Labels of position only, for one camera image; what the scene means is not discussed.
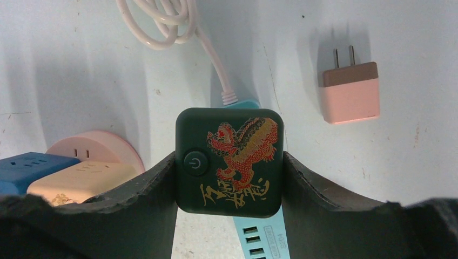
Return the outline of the small pink plug adapter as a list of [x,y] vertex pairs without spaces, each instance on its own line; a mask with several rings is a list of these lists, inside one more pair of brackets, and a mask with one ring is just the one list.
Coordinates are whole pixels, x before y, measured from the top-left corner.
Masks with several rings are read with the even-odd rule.
[[340,66],[338,50],[334,49],[335,68],[319,76],[321,112],[331,125],[375,119],[381,114],[378,65],[357,64],[354,46],[348,48],[348,66]]

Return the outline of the blue cube socket adapter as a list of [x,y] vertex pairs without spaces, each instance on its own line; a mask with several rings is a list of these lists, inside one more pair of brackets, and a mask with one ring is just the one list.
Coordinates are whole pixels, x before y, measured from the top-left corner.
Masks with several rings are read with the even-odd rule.
[[37,152],[1,159],[1,195],[24,195],[34,181],[78,163],[77,158]]

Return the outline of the dark green cube socket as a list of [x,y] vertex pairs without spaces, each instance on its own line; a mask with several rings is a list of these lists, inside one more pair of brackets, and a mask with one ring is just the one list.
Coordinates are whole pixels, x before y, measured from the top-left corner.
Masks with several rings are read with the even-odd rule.
[[268,218],[281,206],[277,112],[188,108],[176,120],[176,203],[188,213]]

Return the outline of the yellow cube socket adapter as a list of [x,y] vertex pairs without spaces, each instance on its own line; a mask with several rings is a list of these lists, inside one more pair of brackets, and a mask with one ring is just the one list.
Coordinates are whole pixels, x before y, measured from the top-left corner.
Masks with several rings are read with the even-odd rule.
[[83,161],[34,181],[26,193],[40,196],[52,206],[82,203],[137,175],[131,165]]

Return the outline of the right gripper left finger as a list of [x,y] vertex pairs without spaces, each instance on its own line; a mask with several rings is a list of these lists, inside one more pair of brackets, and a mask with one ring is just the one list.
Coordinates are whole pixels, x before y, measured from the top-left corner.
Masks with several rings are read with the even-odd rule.
[[175,154],[85,202],[53,207],[1,197],[1,258],[170,258],[177,218]]

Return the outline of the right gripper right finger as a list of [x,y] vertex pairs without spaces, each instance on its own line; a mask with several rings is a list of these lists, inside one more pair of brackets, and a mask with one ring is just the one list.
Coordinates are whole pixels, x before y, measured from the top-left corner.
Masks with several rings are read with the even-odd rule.
[[457,199],[409,206],[359,195],[284,153],[291,258],[457,258]]

